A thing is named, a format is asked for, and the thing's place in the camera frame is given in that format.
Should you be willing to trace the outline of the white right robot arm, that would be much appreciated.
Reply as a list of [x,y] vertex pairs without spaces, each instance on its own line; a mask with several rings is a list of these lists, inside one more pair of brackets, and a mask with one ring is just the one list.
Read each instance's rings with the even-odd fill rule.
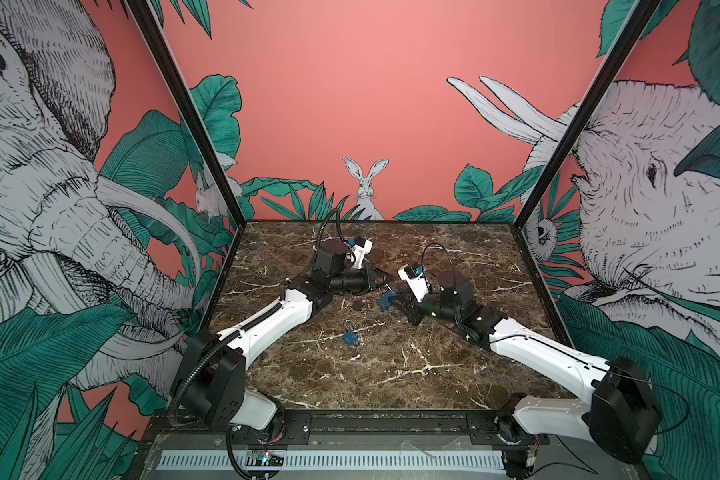
[[644,370],[619,356],[606,360],[551,340],[477,302],[472,283],[456,270],[432,288],[424,268],[399,269],[408,290],[391,297],[413,324],[445,321],[467,343],[519,362],[573,394],[571,400],[522,395],[510,403],[512,427],[526,434],[588,440],[625,464],[638,464],[658,434],[661,408]]

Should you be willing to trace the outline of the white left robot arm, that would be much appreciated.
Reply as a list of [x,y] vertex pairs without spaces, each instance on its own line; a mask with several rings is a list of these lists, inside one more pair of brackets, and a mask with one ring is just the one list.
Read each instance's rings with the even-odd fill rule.
[[306,323],[336,295],[361,295],[391,276],[367,260],[373,242],[330,239],[315,247],[306,270],[285,281],[276,300],[239,324],[191,337],[171,387],[172,427],[224,430],[245,426],[276,436],[284,421],[269,397],[246,388],[246,373],[271,345]]

